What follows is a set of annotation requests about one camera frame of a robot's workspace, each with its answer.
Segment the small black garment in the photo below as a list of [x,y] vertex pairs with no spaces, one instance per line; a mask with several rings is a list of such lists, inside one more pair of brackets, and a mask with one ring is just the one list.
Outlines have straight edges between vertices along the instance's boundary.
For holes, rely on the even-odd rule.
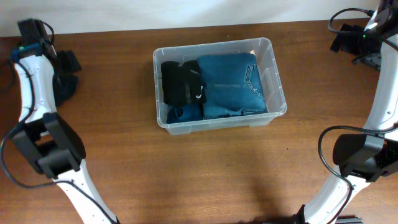
[[55,106],[59,107],[69,100],[76,91],[79,78],[74,75],[55,75],[53,78],[53,94]]

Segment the large black garment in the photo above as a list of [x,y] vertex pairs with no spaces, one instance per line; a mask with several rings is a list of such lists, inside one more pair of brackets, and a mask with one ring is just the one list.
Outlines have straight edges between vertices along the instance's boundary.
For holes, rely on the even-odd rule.
[[164,103],[177,107],[206,102],[205,84],[196,60],[182,65],[174,61],[163,62],[161,72]]

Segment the teal blue garment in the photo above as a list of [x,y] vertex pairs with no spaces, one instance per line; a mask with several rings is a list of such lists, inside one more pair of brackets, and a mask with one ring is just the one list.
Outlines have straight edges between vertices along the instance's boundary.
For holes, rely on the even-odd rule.
[[189,104],[171,107],[167,115],[167,124],[184,123],[203,120],[200,105]]

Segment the blue jeans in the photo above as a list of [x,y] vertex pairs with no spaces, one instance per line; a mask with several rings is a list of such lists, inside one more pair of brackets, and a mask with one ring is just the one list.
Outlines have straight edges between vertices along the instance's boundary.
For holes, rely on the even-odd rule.
[[204,55],[197,62],[205,85],[205,119],[268,112],[255,55]]

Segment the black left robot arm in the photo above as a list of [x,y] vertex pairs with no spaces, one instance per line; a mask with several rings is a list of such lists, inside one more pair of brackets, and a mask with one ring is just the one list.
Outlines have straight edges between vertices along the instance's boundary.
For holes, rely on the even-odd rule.
[[118,223],[88,173],[83,141],[57,113],[57,107],[77,88],[78,59],[71,50],[55,51],[54,31],[46,22],[25,19],[17,25],[22,43],[10,59],[19,77],[22,108],[18,123],[5,140],[11,140],[33,170],[49,182],[27,185],[7,168],[4,173],[25,189],[60,187],[84,223]]

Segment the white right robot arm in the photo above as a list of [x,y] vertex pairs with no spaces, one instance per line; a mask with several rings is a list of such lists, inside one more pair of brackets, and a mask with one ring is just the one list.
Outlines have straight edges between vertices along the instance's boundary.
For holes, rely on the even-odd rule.
[[341,218],[350,201],[380,177],[397,172],[397,1],[383,0],[366,27],[343,24],[330,49],[355,55],[380,72],[371,112],[363,128],[344,126],[333,148],[333,163],[324,166],[329,178],[315,196],[302,205],[292,223],[361,223],[360,218]]

